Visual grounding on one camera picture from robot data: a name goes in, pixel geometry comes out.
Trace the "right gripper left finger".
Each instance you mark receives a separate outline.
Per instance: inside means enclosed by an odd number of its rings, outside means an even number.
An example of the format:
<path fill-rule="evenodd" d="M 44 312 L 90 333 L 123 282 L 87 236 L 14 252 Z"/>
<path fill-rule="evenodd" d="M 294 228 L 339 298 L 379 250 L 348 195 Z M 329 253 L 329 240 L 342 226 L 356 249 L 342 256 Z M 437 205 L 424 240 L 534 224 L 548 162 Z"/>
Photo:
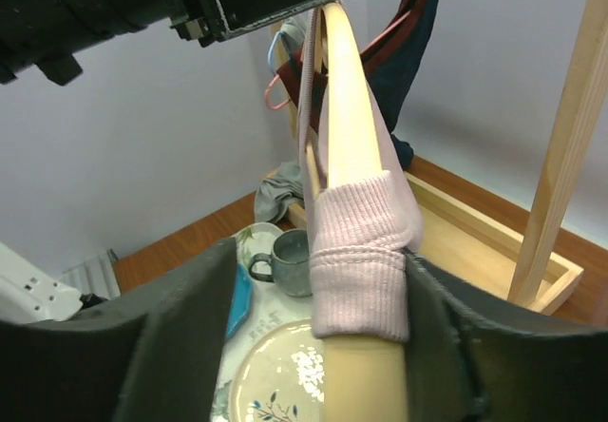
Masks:
<path fill-rule="evenodd" d="M 206 421 L 237 270 L 234 239 L 64 321 L 1 325 L 5 421 Z"/>

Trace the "cream plastic hanger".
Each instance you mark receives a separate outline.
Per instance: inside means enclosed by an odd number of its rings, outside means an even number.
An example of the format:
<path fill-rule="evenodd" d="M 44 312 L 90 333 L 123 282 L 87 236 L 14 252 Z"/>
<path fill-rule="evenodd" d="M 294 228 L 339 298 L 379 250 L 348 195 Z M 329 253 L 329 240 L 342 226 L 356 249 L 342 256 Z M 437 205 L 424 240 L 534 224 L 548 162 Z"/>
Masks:
<path fill-rule="evenodd" d="M 360 182 L 382 171 L 370 95 L 348 15 L 339 3 L 319 9 L 311 25 L 313 68 L 328 69 L 326 187 Z M 324 341 L 326 421 L 405 421 L 403 345 L 370 336 Z"/>

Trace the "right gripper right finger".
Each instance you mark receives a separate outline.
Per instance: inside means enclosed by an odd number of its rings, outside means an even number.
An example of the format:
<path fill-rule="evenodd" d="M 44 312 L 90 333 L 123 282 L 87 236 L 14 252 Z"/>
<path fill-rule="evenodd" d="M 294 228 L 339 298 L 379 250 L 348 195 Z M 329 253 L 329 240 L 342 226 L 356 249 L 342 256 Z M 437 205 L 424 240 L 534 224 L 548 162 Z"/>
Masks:
<path fill-rule="evenodd" d="M 410 420 L 606 420 L 606 329 L 527 310 L 404 256 Z"/>

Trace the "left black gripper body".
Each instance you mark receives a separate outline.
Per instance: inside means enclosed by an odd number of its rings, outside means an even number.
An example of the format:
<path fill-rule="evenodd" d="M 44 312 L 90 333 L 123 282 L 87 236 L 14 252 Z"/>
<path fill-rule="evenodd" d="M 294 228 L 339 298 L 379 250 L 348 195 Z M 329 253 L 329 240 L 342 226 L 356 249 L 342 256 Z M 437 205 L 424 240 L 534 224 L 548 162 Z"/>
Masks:
<path fill-rule="evenodd" d="M 37 66 L 66 85 L 82 69 L 75 53 L 173 18 L 185 0 L 1 0 L 1 82 Z"/>

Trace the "pink tank top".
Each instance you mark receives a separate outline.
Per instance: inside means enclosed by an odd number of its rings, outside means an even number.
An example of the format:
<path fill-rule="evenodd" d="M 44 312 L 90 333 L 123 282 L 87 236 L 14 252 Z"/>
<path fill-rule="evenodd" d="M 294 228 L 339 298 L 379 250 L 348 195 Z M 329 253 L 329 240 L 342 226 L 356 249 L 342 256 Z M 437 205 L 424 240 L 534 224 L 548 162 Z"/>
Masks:
<path fill-rule="evenodd" d="M 313 333 L 375 336 L 404 342 L 409 336 L 405 251 L 420 248 L 422 214 L 367 83 L 382 171 L 335 188 L 328 171 L 328 92 L 319 130 L 310 129 L 309 99 L 315 70 L 309 42 L 300 84 L 298 151 L 311 246 Z"/>

